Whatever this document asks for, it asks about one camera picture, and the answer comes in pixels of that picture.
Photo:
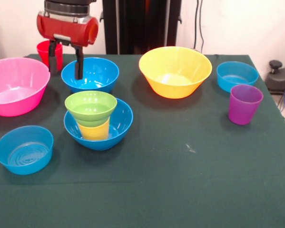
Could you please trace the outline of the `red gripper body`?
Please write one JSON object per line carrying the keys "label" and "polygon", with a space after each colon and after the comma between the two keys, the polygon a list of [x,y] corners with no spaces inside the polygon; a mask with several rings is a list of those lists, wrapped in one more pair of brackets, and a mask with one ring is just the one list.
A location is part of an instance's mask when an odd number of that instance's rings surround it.
{"label": "red gripper body", "polygon": [[98,35],[98,20],[50,14],[42,10],[37,15],[39,33],[47,39],[66,41],[75,46],[94,44]]}

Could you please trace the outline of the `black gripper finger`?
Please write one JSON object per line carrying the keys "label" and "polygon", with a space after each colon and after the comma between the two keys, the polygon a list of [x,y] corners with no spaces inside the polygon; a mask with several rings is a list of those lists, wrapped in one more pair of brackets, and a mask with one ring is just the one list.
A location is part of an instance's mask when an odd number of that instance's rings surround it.
{"label": "black gripper finger", "polygon": [[81,80],[83,78],[83,61],[84,61],[83,47],[75,46],[74,48],[76,51],[76,58],[77,58],[77,61],[75,63],[75,79]]}
{"label": "black gripper finger", "polygon": [[49,71],[52,75],[57,74],[57,57],[56,57],[56,46],[57,43],[54,40],[49,41]]}

